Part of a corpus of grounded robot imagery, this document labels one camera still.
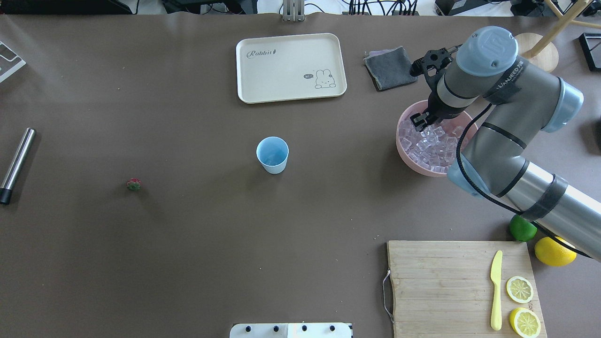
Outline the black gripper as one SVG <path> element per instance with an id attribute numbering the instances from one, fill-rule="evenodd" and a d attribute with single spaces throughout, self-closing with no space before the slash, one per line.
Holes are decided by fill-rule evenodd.
<path id="1" fill-rule="evenodd" d="M 454 108 L 444 103 L 436 91 L 432 91 L 427 100 L 427 107 L 422 112 L 411 115 L 410 121 L 417 132 L 423 132 L 428 126 L 453 117 Z"/>

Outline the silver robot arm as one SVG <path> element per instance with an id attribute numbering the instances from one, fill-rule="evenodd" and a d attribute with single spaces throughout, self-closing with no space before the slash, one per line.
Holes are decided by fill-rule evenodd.
<path id="1" fill-rule="evenodd" d="M 418 132 L 456 118 L 477 98 L 493 110 L 465 148 L 457 148 L 449 180 L 527 221 L 534 221 L 599 261 L 600 203 L 523 157 L 538 132 L 555 132 L 584 102 L 580 90 L 528 62 L 508 30 L 485 26 L 453 49 L 428 51 L 410 67 L 431 90 L 410 120 Z"/>

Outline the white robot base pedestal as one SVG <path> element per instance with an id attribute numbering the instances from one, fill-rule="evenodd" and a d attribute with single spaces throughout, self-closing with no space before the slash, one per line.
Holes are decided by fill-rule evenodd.
<path id="1" fill-rule="evenodd" d="M 239 323 L 230 338 L 352 338 L 351 323 Z"/>

